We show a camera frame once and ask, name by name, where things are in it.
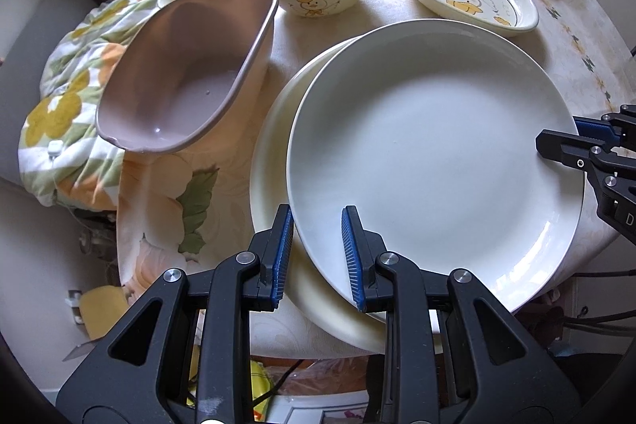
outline plastic bag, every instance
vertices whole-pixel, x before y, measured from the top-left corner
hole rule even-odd
[[[328,395],[366,390],[368,356],[316,360],[306,368],[296,369],[278,391],[278,395]],[[268,366],[265,371],[274,384],[287,366]]]

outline gray sofa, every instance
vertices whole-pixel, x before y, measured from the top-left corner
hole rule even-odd
[[[0,66],[0,178],[22,185],[20,131],[40,101],[44,66],[62,37],[96,6],[93,0],[42,0]]]

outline flower pattern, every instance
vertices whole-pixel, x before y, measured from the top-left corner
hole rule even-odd
[[[106,44],[101,52],[101,64],[97,73],[97,80],[101,87],[104,87],[111,77],[112,70],[120,61],[126,47],[122,44]]]
[[[99,13],[95,18],[89,19],[88,24],[80,26],[71,32],[71,38],[77,39],[86,33],[88,33],[91,29],[95,29],[99,26],[104,25],[107,22],[110,22],[111,19],[115,18],[117,15],[122,14],[123,10],[125,10],[130,4],[130,0],[119,0],[110,4],[105,10]]]
[[[159,276],[170,268],[179,268],[187,274],[204,271],[195,261],[186,261],[183,255],[170,252],[158,246],[154,246],[143,237],[139,243],[139,255],[135,261],[135,272],[124,284],[129,294],[130,301],[134,302],[147,290]]]
[[[88,86],[88,70],[79,73],[61,96],[47,96],[42,99],[27,116],[24,141],[27,146],[35,146],[44,135],[59,139],[71,127],[73,119],[81,112],[81,98],[78,93]]]

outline yellow object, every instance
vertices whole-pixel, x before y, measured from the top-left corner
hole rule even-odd
[[[475,15],[475,13],[483,13],[481,8],[475,6],[474,4],[470,4],[469,2],[446,0],[446,4],[450,4],[451,6],[462,10],[462,12],[469,13],[470,15]]]
[[[188,379],[192,379],[198,372],[198,359],[200,354],[201,347],[199,345],[195,345],[192,349],[192,359],[190,360],[190,377]]]
[[[81,98],[78,93],[88,87],[88,70],[79,73],[61,96],[48,96],[40,101],[27,117],[24,140],[28,147],[39,143],[46,134],[51,139],[60,139],[68,132],[73,119],[81,113]],[[56,99],[55,108],[49,110]]]
[[[265,373],[265,369],[260,363],[250,360],[249,369],[252,374],[252,399],[260,397],[263,393],[270,391],[273,384]],[[265,422],[267,415],[267,407],[270,399],[265,399],[261,404],[254,408],[254,420],[256,422]]]
[[[499,23],[499,24],[503,24],[504,26],[510,26],[510,23],[506,20],[506,19],[502,19],[501,17],[494,17],[494,19]]]
[[[122,288],[100,286],[79,299],[79,313],[91,340],[103,337],[128,310]]]
[[[199,359],[200,347],[195,345],[192,351],[192,362],[190,363],[190,379],[192,379],[198,371],[198,359]],[[260,397],[263,393],[267,393],[273,388],[273,384],[265,373],[265,369],[260,363],[250,360],[249,369],[252,382],[252,399]],[[190,393],[196,397],[196,382],[191,383]],[[192,399],[188,400],[188,406],[194,406]],[[267,416],[267,407],[270,404],[270,399],[265,399],[261,404],[254,408],[254,420],[255,422],[265,422]]]

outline black cable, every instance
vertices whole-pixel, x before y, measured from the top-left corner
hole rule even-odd
[[[607,327],[601,327],[599,325],[577,325],[575,323],[564,323],[564,327],[572,329],[573,331],[590,332],[592,334],[603,334],[606,336],[620,336],[620,337],[635,337],[636,328],[612,329]]]
[[[565,316],[562,321],[578,324],[601,323],[603,321],[616,321],[619,319],[632,318],[633,316],[636,316],[636,310],[625,311],[624,313],[615,313],[613,315],[593,316],[591,318],[571,318],[569,316]]]
[[[597,327],[598,329],[607,329],[608,331],[629,331],[636,332],[636,327],[632,325],[612,325],[610,323],[585,323],[586,327]]]
[[[255,400],[253,400],[252,401],[252,408],[255,408],[256,406],[261,404],[263,401],[266,401],[267,399],[269,399],[271,396],[276,395],[276,393],[281,389],[283,383],[285,381],[287,381],[287,378],[291,375],[291,373],[294,370],[296,370],[298,367],[300,367],[300,364],[303,361],[304,360],[298,360],[296,363],[294,363],[292,366],[290,366],[287,369],[287,371],[285,371],[285,373],[282,374],[281,378],[278,380],[278,382],[276,382],[276,384],[274,385],[274,387],[271,390],[266,391],[262,395],[258,396]]]
[[[636,269],[624,270],[624,271],[598,271],[592,273],[575,273],[572,277],[634,277],[636,276]]]

